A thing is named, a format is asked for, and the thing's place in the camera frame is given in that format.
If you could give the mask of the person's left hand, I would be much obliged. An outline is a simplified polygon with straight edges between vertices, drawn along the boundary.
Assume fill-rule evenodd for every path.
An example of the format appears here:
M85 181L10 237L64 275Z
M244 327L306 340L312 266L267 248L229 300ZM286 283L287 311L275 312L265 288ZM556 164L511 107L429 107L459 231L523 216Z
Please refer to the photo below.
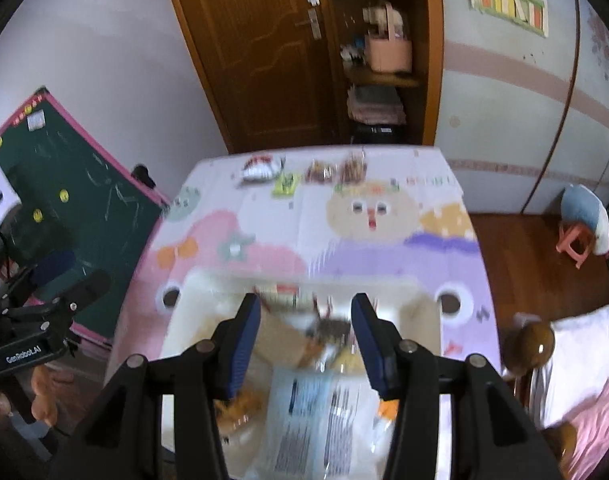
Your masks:
M36 366L30 377L33 393L33 399L29 402L30 415L38 422L44 422L48 428L54 428L58 422L57 393L73 382L71 372L47 365ZM7 377L0 383L0 416L12 414L13 408L19 410L20 401L25 398L22 385L15 377Z

